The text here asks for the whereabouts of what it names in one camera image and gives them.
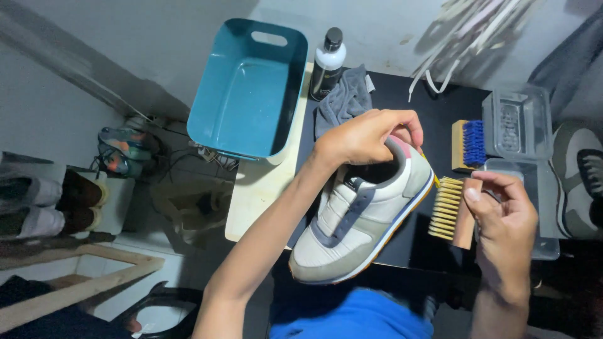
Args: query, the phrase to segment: pink heel tab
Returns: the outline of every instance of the pink heel tab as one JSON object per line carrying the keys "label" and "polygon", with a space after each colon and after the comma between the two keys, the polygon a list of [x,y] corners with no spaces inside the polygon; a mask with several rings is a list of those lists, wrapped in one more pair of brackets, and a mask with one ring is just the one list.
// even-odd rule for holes
{"label": "pink heel tab", "polygon": [[398,138],[397,136],[391,135],[391,134],[388,136],[388,138],[390,138],[398,146],[400,146],[400,148],[404,152],[404,156],[406,158],[410,158],[411,157],[411,146],[409,144],[407,144],[406,142],[403,142],[402,140],[400,140],[400,138]]}

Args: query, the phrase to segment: person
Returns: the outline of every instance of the person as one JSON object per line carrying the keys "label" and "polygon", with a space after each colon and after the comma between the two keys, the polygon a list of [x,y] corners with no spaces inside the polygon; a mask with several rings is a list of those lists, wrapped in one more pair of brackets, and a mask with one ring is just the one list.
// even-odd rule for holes
{"label": "person", "polygon": [[[329,130],[316,141],[293,181],[251,225],[214,272],[204,290],[192,338],[242,337],[247,302],[283,252],[323,185],[342,164],[392,160],[393,155],[384,146],[390,134],[422,153],[423,130],[412,110],[369,110]],[[483,171],[474,172],[473,177],[483,180],[484,192],[468,189],[464,193],[481,230],[477,262],[482,271],[482,285],[473,308],[470,335],[472,338],[521,338],[528,318],[530,255],[538,216],[519,179]],[[409,312],[404,303],[396,303],[381,291],[361,292],[350,293],[340,300],[339,306],[335,305],[347,307],[344,311],[323,312],[315,318],[291,317],[290,323],[284,327],[279,325],[287,331],[271,331],[271,335],[278,339],[425,338],[432,335],[431,324]]]}

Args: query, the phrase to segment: white bottle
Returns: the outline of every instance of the white bottle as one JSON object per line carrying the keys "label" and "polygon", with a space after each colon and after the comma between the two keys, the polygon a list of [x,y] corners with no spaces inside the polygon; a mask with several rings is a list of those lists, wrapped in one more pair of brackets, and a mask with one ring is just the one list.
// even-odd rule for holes
{"label": "white bottle", "polygon": [[343,32],[337,27],[330,28],[324,40],[316,48],[314,70],[310,80],[310,95],[322,100],[333,90],[341,77],[343,61],[346,59],[346,46],[343,44]]}

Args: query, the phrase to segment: shoe brush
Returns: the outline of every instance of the shoe brush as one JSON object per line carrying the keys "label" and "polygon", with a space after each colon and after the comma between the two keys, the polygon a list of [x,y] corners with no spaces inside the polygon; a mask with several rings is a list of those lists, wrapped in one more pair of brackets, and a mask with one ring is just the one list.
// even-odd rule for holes
{"label": "shoe brush", "polygon": [[482,181],[471,178],[457,180],[448,177],[440,180],[428,234],[468,250],[473,239],[475,218],[463,199],[463,193],[467,188],[475,188],[481,192]]}

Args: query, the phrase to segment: black bottle cap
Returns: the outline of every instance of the black bottle cap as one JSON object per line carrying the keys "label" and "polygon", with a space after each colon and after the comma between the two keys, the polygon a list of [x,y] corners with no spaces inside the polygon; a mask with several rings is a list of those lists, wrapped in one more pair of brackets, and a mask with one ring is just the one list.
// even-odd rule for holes
{"label": "black bottle cap", "polygon": [[329,28],[327,35],[324,36],[324,50],[327,52],[335,52],[341,47],[342,41],[343,32],[337,27]]}

